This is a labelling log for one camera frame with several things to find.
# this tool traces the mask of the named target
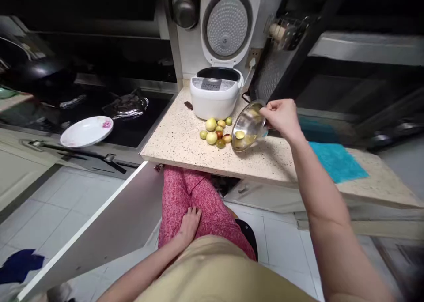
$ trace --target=leg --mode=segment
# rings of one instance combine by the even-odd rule
[[[252,246],[233,216],[227,211],[208,175],[198,171],[184,170],[184,178],[193,206],[202,209],[196,238],[207,234],[224,237],[243,250],[250,259],[256,261]]]
[[[162,193],[162,222],[159,229],[158,247],[170,241],[178,232],[181,220],[191,206],[182,169],[165,166]]]

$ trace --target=cabinet door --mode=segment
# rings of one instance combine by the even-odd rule
[[[2,144],[0,164],[0,211],[50,168],[4,151]]]
[[[143,162],[51,261],[18,300],[66,282],[146,243],[161,217],[163,172]]]
[[[261,184],[253,181],[240,181],[225,196],[225,200],[279,213],[304,211],[298,189]]]
[[[34,147],[27,145],[27,142],[40,139],[40,138],[44,140],[46,139],[51,140],[48,137],[37,136],[34,134],[29,134],[24,132],[0,129],[0,142],[15,149],[17,151],[15,154],[18,154],[26,159],[30,159],[33,162],[37,162],[37,163],[45,164],[45,165],[49,164],[50,166],[52,166],[54,163],[57,163],[60,159],[47,152],[43,152],[39,149],[36,149]]]

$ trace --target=white plate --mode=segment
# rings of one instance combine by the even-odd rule
[[[61,144],[66,147],[87,147],[106,138],[113,127],[114,121],[109,117],[90,117],[67,128],[61,136]]]

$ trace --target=stove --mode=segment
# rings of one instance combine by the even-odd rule
[[[112,92],[105,87],[83,85],[83,88],[87,97],[74,108],[53,108],[34,98],[13,107],[13,113],[7,117],[2,114],[0,119],[9,125],[60,135],[72,124],[88,117],[128,113],[137,97],[135,93],[122,95],[119,90]],[[138,147],[173,97],[172,94],[146,90],[142,94],[139,104],[142,113],[138,110],[131,117],[114,119],[114,128],[103,140],[104,143]]]

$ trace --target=white rice cooker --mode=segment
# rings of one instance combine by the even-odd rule
[[[190,80],[194,113],[200,119],[231,116],[244,85],[233,67],[245,56],[261,0],[201,0],[200,26],[203,54],[212,67]]]

